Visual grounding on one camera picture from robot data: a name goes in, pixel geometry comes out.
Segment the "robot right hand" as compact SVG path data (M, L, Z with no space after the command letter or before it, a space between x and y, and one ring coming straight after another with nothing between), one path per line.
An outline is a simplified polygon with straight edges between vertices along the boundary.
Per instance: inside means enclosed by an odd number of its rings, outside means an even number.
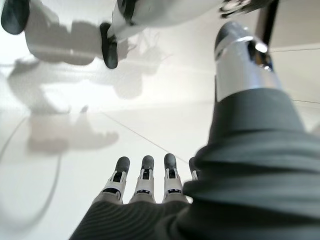
M308 133L274 72L268 47L235 21L219 30L208 143L182 183L164 157L154 199L154 159L142 159L134 194L122 197L123 156L71 235L73 240L317 240L320 140Z

